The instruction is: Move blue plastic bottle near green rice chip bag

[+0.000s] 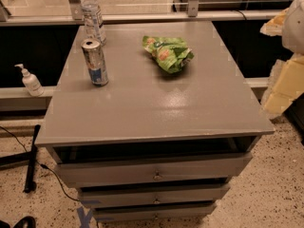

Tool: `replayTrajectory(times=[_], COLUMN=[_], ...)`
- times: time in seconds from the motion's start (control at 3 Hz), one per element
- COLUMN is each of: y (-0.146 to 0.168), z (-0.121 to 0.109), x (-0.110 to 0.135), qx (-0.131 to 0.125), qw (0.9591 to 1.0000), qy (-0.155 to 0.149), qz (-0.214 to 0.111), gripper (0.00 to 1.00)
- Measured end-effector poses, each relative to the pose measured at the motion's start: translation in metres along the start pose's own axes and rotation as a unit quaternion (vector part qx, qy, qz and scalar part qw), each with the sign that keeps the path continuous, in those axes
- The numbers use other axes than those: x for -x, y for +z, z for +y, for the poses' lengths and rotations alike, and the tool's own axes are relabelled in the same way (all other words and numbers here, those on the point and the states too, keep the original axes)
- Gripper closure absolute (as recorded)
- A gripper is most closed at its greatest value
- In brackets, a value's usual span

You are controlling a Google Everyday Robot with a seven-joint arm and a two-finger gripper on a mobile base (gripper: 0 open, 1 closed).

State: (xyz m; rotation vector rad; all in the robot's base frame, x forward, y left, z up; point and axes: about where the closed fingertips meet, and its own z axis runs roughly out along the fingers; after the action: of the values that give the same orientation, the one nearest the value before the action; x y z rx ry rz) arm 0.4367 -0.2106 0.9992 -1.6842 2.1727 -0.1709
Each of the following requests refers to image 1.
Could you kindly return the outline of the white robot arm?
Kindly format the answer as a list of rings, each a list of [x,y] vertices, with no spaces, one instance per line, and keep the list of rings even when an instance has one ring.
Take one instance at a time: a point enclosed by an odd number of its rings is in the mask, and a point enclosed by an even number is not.
[[[282,46],[293,53],[287,61],[275,61],[262,96],[262,108],[270,119],[274,119],[304,93],[304,0],[294,0],[287,9],[265,23],[260,32],[280,36]]]

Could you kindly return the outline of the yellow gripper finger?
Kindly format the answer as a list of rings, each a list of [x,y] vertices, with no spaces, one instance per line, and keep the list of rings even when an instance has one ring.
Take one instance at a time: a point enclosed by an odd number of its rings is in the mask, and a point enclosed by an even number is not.
[[[281,36],[287,12],[287,9],[282,10],[274,18],[264,23],[259,32],[267,36]]]
[[[304,93],[304,56],[293,55],[288,61],[276,60],[261,100],[268,115],[281,115]]]

